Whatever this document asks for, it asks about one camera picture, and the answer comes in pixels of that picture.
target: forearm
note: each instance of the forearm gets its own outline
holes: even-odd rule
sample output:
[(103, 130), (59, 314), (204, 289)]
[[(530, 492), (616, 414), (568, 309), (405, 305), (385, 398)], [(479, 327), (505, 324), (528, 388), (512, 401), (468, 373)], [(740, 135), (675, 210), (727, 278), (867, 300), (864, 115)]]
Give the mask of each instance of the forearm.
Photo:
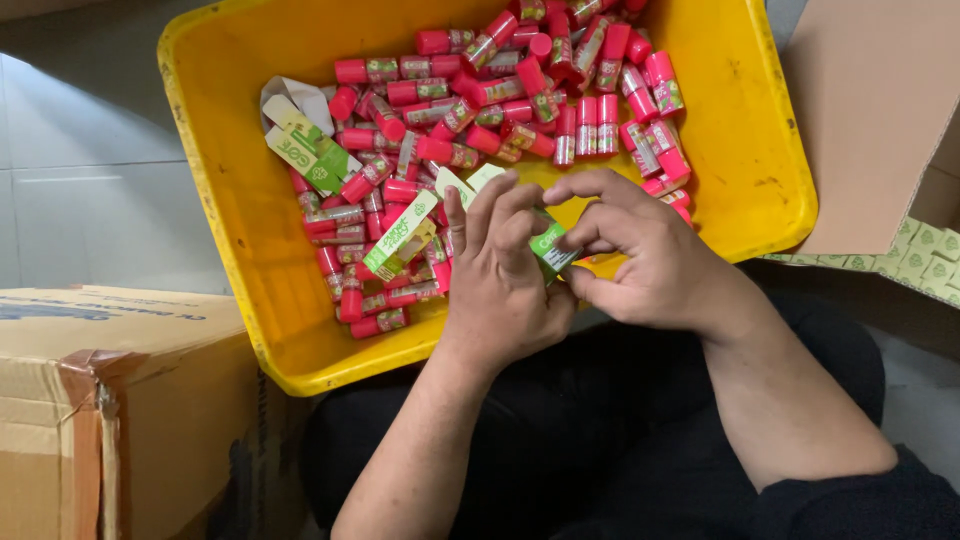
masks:
[(704, 339), (724, 431), (757, 491), (782, 479), (879, 474), (893, 447), (752, 283)]
[(333, 540), (446, 538), (460, 504), (470, 438), (492, 376), (466, 371), (447, 349), (427, 361), (353, 485)]

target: open cardboard box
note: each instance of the open cardboard box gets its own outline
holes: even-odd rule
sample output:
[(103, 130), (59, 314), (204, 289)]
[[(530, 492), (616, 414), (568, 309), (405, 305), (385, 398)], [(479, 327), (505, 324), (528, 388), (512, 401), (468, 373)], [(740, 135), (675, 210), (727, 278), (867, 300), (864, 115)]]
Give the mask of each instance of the open cardboard box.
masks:
[(820, 200), (798, 254), (885, 254), (960, 227), (960, 2), (810, 0), (782, 55)]

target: stack of small boxes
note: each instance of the stack of small boxes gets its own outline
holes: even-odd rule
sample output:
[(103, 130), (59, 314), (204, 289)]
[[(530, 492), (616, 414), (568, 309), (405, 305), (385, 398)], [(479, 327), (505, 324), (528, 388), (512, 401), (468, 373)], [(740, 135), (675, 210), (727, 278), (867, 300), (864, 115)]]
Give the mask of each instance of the stack of small boxes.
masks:
[(960, 307), (960, 233), (907, 217), (886, 255), (766, 255), (801, 265), (876, 272)]

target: gray floor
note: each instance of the gray floor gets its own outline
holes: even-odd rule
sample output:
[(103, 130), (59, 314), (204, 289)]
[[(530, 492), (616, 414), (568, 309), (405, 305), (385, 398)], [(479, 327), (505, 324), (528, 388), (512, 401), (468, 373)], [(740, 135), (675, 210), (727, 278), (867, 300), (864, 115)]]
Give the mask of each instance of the gray floor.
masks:
[[(156, 71), (165, 23), (205, 3), (114, 1), (0, 26), (0, 287), (229, 294)], [(768, 2), (778, 44), (803, 5)], [(876, 338), (884, 430), (960, 487), (960, 364)]]

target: box flap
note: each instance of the box flap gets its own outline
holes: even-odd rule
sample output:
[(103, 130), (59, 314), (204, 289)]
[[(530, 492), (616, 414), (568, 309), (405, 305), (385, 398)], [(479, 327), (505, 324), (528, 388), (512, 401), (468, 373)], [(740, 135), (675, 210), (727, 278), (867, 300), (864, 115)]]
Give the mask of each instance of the box flap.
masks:
[(0, 290), (0, 357), (58, 360), (83, 349), (155, 355), (244, 331), (229, 296), (89, 285)]
[(820, 198), (800, 253), (890, 247), (955, 109), (957, 20), (960, 2), (807, 3), (782, 56)]

